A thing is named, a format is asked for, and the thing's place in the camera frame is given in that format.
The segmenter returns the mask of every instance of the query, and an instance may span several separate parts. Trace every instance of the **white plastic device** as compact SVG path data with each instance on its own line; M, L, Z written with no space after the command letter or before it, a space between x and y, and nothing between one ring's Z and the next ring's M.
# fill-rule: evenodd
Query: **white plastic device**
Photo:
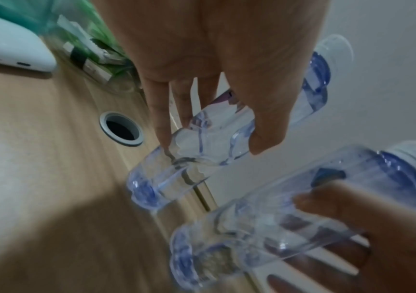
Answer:
M32 31L0 18L0 64L52 72L57 62Z

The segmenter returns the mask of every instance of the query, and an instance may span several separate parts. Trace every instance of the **clear water bottle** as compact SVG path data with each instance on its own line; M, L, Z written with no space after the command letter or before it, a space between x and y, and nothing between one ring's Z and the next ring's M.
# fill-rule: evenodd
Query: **clear water bottle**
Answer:
M170 242L177 282L197 289L355 235L343 223L301 212L292 202L335 179L416 209L416 141L382 152L345 147L178 228Z
M291 126L327 103L327 85L345 74L352 61L351 45L340 35L317 45L291 111ZM132 200L146 209L160 209L247 154L253 130L253 111L234 92L226 91L196 115L188 128L174 133L167 150L156 148L131 170L126 184Z

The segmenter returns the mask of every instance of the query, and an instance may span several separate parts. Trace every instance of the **teal object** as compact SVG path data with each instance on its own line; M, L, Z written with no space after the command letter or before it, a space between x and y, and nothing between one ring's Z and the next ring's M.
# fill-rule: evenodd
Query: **teal object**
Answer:
M55 0L0 0L0 18L37 34L47 30Z

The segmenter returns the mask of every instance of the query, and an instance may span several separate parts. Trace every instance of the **gray grommet ring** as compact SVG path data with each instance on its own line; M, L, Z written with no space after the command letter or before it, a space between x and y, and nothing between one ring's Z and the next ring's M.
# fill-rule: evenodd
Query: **gray grommet ring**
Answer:
M139 146L144 141L144 133L139 125L118 112L100 115L100 127L109 138L122 145Z

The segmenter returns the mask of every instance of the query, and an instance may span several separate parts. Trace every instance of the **hand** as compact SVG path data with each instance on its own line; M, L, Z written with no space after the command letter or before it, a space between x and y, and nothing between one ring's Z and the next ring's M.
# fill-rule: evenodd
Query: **hand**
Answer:
M198 77L202 107L216 95L221 71L255 113L250 151L285 138L330 0L95 0L136 64L156 135L171 143L169 83L182 125L192 117Z
M416 211L341 182L297 196L295 204L302 211L366 231L370 247L351 240L325 247L358 268L355 276L304 254L286 263L336 293L416 292ZM277 293L302 292L274 275L268 283Z

